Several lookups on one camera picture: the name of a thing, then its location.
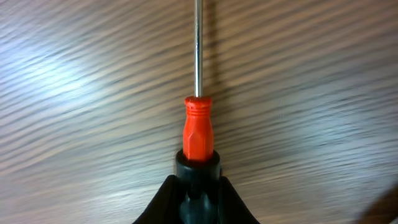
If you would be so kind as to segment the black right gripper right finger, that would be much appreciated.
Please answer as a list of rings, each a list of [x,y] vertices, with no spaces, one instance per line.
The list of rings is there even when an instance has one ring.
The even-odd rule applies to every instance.
[[[220,177],[218,216],[220,224],[259,224],[227,177]]]

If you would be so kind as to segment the red black screwdriver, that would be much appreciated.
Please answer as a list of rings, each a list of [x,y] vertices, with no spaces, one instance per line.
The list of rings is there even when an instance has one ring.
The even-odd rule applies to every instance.
[[[212,99],[203,94],[203,1],[194,0],[194,91],[185,99],[183,148],[176,155],[183,223],[218,222],[220,157],[214,153]]]

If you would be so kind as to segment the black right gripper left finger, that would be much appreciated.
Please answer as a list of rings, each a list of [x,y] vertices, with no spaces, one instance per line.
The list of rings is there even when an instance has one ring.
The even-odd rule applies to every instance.
[[[178,224],[177,177],[169,175],[133,224]]]

